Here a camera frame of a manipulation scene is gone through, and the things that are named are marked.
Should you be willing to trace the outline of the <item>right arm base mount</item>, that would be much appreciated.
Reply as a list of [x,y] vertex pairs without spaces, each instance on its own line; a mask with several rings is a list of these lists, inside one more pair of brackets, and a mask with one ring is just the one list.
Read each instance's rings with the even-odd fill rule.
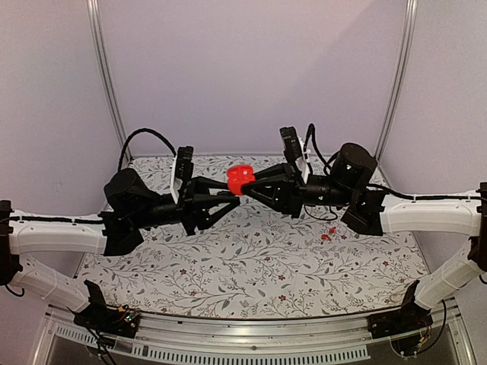
[[368,331],[373,339],[419,330],[433,323],[431,310],[424,309],[415,302],[418,285],[419,280],[416,280],[408,286],[399,309],[367,317]]

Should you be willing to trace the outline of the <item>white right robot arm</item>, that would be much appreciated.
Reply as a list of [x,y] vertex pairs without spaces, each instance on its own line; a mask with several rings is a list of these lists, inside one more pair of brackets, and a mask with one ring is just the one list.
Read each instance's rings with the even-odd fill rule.
[[286,163],[242,174],[238,191],[275,211],[298,216],[306,206],[344,208],[342,222],[356,233],[382,236],[403,231],[459,233],[467,242],[433,273],[412,284],[393,316],[410,331],[445,297],[486,272],[486,184],[453,195],[407,195],[372,184],[377,161],[361,146],[344,144],[323,175],[312,174],[303,153],[285,149]]

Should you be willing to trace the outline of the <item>red round charging case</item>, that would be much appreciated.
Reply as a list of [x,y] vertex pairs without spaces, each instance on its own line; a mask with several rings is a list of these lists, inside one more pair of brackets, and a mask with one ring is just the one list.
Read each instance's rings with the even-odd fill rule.
[[242,187],[256,181],[253,168],[247,164],[234,166],[226,172],[227,186],[234,195],[242,196]]

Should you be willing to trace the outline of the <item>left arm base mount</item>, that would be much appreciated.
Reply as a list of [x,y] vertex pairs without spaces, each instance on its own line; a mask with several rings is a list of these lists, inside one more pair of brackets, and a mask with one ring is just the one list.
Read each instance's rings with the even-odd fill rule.
[[97,284],[85,280],[88,288],[88,306],[81,312],[74,312],[74,324],[94,332],[134,338],[140,323],[140,311],[128,305],[108,307]]

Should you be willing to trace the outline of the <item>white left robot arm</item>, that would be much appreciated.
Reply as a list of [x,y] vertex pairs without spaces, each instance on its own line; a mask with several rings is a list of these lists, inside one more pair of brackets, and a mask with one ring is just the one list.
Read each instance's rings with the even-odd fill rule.
[[1,202],[1,284],[30,290],[65,306],[97,330],[113,324],[96,284],[78,283],[38,262],[35,252],[87,252],[124,256],[143,242],[142,231],[167,224],[182,224],[186,234],[206,230],[240,204],[227,186],[204,177],[181,184],[178,193],[150,190],[132,168],[117,172],[105,185],[112,208],[80,217],[32,215]]

